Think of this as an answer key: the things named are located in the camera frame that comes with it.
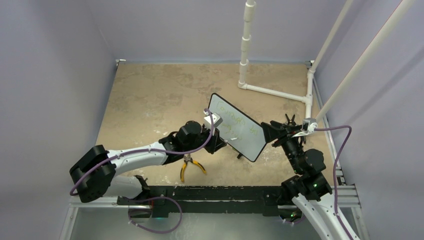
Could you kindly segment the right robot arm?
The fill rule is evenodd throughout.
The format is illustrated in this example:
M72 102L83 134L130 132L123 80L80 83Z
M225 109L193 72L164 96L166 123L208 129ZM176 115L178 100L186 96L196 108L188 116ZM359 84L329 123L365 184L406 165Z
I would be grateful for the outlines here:
M319 128L314 118L306 118L300 125L273 120L260 125L266 143L282 147L296 174L282 182L279 199L293 203L322 240L358 240L338 205L336 173L333 172L334 186L330 186L322 174L326 169L324 154L317 149L303 149L302 137L324 132L325 128Z

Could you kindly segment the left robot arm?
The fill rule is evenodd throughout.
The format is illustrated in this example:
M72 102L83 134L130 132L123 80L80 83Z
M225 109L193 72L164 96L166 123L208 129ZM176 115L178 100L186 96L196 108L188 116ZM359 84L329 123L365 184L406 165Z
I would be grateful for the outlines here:
M70 168L74 186L69 194L78 196L82 203L89 203L103 197L120 174L171 164L201 149L214 154L226 145L218 129L207 128L196 121L186 122L178 131L147 146L107 150L102 144L95 145Z

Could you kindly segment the black-framed whiteboard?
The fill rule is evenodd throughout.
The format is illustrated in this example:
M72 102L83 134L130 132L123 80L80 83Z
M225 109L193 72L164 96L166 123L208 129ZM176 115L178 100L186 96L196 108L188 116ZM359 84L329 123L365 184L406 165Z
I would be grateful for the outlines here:
M211 94L208 109L223 119L217 129L224 139L238 138L227 144L240 156L256 162L267 144L261 125L217 93Z

